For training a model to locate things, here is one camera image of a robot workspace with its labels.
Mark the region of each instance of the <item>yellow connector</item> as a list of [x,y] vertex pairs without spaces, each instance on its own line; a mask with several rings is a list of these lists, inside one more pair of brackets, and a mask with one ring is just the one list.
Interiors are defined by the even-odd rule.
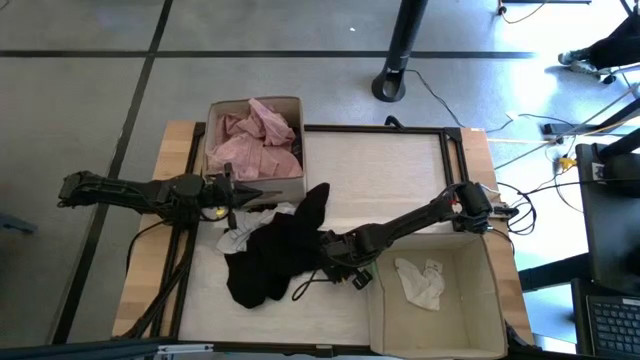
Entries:
[[574,159],[570,159],[570,158],[560,158],[558,159],[558,162],[560,162],[560,165],[562,165],[562,171],[567,171],[572,167],[576,166],[576,164],[578,163]]

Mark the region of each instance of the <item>cardboard box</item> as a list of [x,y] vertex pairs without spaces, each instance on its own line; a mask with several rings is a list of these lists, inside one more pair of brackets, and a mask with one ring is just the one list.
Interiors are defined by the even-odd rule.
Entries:
[[[254,189],[266,192],[265,195],[258,199],[250,201],[247,206],[258,204],[272,204],[280,202],[297,203],[305,198],[307,192],[306,182],[306,166],[305,166],[305,148],[304,148],[304,121],[302,118],[302,103],[299,98],[291,96],[270,96],[255,98],[263,105],[272,108],[275,112],[280,113],[291,128],[299,129],[302,146],[302,176],[293,178],[270,178],[263,180],[242,181],[242,184]],[[207,121],[207,130],[205,134],[205,159],[203,161],[203,173],[205,175],[214,175],[208,169],[208,161],[206,158],[207,151],[213,150],[215,144],[215,123],[222,114],[228,113],[249,113],[249,99],[221,101],[211,105],[209,111],[209,119]]]
[[[427,259],[443,265],[440,310],[409,303],[395,259],[424,270]],[[412,234],[382,252],[367,286],[369,337],[377,353],[406,359],[496,359],[507,340],[496,280],[481,236]]]

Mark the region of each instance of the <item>keyboard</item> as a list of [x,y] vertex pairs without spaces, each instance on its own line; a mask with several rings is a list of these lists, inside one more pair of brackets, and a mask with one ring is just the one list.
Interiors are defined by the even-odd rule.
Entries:
[[640,359],[640,298],[587,296],[595,355]]

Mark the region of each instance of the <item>gray floor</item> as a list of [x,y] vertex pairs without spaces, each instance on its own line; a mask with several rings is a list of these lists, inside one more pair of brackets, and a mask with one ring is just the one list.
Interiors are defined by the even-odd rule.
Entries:
[[[162,3],[13,0],[0,11],[0,51],[146,50]],[[398,5],[395,0],[175,0],[160,48],[385,50]],[[508,15],[518,18],[535,7],[510,6]],[[517,25],[495,18],[494,11],[493,0],[432,0],[416,49],[533,51],[540,56],[410,62],[468,126],[495,129],[507,120],[505,112],[583,121],[628,89],[623,79],[606,86],[570,73],[557,67],[553,57],[558,49],[586,46],[610,32],[624,16],[619,2],[548,5]],[[0,233],[0,347],[48,341],[91,214],[90,209],[57,209],[59,186],[74,171],[106,173],[143,61],[0,57],[0,212],[40,227],[33,237]],[[219,100],[295,95],[302,99],[305,121],[313,124],[381,124],[393,114],[406,125],[455,125],[415,74],[407,74],[401,102],[375,100],[369,86],[382,63],[380,58],[157,59],[120,177],[148,180],[166,122],[203,121],[209,104]],[[633,99],[628,95],[595,122]],[[523,117],[491,138],[540,140],[543,122]],[[492,142],[494,163],[533,146]],[[550,149],[548,156],[563,150]],[[533,176],[521,179],[523,171]],[[529,189],[550,179],[552,167],[541,151],[498,176]],[[577,175],[566,174],[562,181],[572,176]],[[563,194],[579,206],[576,188],[567,187]],[[514,238],[519,268],[586,250],[580,213],[555,192],[537,194],[534,201],[540,214],[536,232]],[[109,210],[71,341],[110,336],[126,247],[138,221],[132,211]],[[569,243],[570,250],[559,251],[557,241]],[[567,301],[570,306],[566,289],[528,294],[533,330],[572,340],[572,324],[567,326],[564,317]]]

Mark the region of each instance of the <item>pole base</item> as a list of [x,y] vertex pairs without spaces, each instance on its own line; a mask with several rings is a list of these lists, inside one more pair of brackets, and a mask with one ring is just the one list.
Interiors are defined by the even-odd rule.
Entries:
[[407,89],[404,86],[404,70],[391,72],[391,70],[385,68],[371,83],[373,96],[384,102],[400,101],[406,91]]

